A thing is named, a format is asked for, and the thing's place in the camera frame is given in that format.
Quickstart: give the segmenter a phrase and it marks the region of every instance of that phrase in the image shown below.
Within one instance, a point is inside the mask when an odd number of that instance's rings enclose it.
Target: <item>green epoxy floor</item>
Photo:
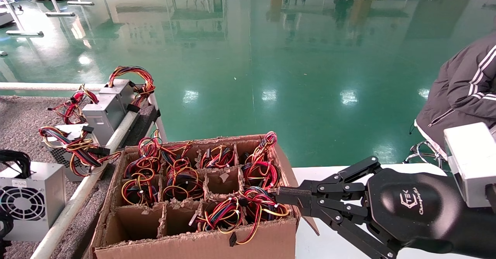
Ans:
[[[274,130],[293,167],[401,162],[439,67],[496,15],[496,0],[88,1],[60,3],[76,13],[62,18],[21,2],[25,28],[45,36],[1,28],[0,81],[104,83],[139,65],[168,140]]]

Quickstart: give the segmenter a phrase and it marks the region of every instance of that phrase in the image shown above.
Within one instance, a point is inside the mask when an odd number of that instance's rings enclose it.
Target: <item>black jacket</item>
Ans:
[[[429,91],[417,125],[443,150],[443,130],[496,123],[496,33],[473,42],[448,60]]]

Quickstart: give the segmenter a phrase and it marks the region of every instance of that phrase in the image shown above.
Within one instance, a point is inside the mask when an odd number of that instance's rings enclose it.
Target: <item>jacket sleeve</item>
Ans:
[[[462,61],[448,85],[451,108],[496,119],[496,93],[489,91],[496,76],[496,45],[482,50],[469,49],[457,58]]]

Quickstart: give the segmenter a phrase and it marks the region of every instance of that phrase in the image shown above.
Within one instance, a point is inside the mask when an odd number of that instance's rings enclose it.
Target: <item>fan grille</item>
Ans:
[[[36,221],[45,216],[45,197],[34,188],[6,186],[0,195],[0,203],[14,219]]]

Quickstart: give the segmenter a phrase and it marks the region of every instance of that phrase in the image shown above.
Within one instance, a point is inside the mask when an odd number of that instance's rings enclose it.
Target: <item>printed logo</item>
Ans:
[[[424,214],[424,202],[422,201],[422,197],[417,188],[413,188],[413,193],[409,193],[408,190],[403,190],[403,193],[400,193],[401,204],[409,209],[419,205],[418,213],[420,215]]]
[[[414,194],[410,194],[408,190],[403,190],[403,193],[400,193],[401,204],[409,209],[418,205],[417,197]]]

